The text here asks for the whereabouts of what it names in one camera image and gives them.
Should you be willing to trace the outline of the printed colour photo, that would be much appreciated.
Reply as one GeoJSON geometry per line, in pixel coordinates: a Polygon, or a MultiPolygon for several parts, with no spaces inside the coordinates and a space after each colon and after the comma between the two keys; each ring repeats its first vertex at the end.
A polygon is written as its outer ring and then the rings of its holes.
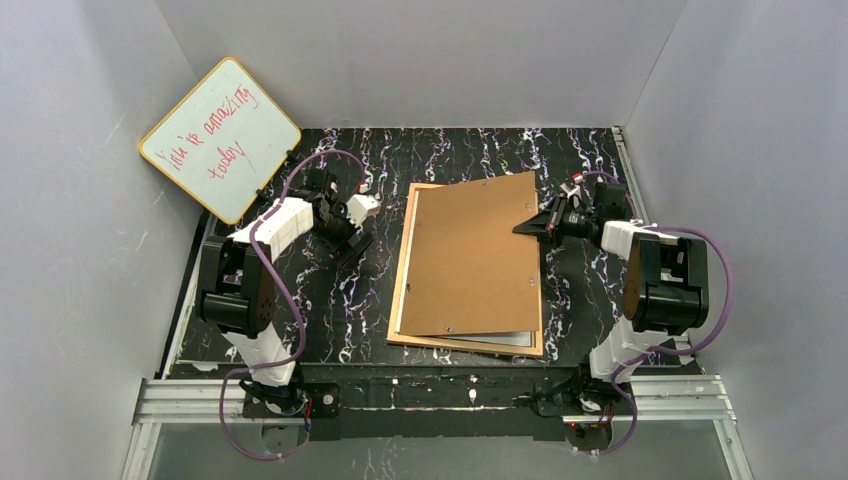
{"type": "Polygon", "coordinates": [[[406,291],[408,250],[413,237],[413,223],[418,195],[423,190],[434,188],[439,188],[439,185],[412,183],[409,187],[386,341],[390,344],[428,348],[446,348],[491,354],[539,356],[541,353],[539,343],[541,342],[542,334],[540,330],[535,332],[422,337],[400,333],[402,304],[406,291]]]}

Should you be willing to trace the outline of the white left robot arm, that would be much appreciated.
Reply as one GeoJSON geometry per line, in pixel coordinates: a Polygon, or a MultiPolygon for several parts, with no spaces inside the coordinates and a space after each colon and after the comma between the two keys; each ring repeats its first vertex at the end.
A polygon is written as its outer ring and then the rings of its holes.
{"type": "Polygon", "coordinates": [[[374,240],[365,221],[380,210],[372,195],[341,197],[338,179],[310,169],[304,184],[244,228],[210,236],[201,249],[195,314],[218,328],[242,356],[253,381],[287,385],[295,362],[277,334],[275,261],[299,237],[313,234],[341,267],[356,264],[374,240]]]}

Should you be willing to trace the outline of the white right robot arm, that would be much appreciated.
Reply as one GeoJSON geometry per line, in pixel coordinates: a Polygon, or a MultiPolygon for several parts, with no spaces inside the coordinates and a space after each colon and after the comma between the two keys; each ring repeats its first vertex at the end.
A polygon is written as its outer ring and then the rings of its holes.
{"type": "Polygon", "coordinates": [[[653,231],[630,213],[626,188],[599,182],[591,204],[572,189],[513,229],[548,243],[587,240],[627,264],[623,313],[581,365],[584,384],[627,382],[653,348],[702,326],[709,313],[707,243],[653,231]]]}

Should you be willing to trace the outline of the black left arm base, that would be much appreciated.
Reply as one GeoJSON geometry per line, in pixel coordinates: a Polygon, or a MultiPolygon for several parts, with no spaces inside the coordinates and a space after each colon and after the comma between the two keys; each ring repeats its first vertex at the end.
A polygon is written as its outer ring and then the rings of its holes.
{"type": "Polygon", "coordinates": [[[331,383],[295,381],[269,387],[240,380],[245,393],[242,414],[246,418],[335,418],[340,411],[340,388],[331,383]]]}

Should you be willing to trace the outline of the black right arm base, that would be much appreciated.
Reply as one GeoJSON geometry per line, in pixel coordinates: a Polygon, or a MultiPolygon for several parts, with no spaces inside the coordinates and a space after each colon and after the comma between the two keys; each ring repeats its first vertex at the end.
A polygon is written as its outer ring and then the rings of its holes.
{"type": "Polygon", "coordinates": [[[612,383],[595,378],[543,380],[533,386],[534,411],[542,417],[589,415],[598,418],[624,400],[612,383]]]}

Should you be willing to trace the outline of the yellow-edged whiteboard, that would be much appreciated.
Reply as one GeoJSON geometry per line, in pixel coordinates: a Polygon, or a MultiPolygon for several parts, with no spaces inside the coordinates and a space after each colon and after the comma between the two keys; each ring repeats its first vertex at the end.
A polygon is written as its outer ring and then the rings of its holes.
{"type": "Polygon", "coordinates": [[[301,129],[225,57],[138,143],[142,158],[227,224],[258,198],[301,129]]]}

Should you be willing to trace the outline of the aluminium mounting rail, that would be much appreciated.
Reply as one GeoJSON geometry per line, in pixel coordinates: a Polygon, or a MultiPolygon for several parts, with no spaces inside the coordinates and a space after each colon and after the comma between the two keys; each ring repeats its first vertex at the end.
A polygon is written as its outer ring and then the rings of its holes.
{"type": "MultiPolygon", "coordinates": [[[[735,420],[721,378],[717,375],[636,376],[632,396],[641,421],[735,420]]],[[[349,383],[335,393],[339,414],[450,411],[500,412],[515,407],[529,386],[511,379],[501,384],[479,375],[427,380],[392,377],[349,383]]],[[[302,419],[277,415],[247,397],[238,386],[223,388],[218,380],[152,380],[143,384],[133,421],[136,424],[265,423],[293,425],[302,419]]]]}

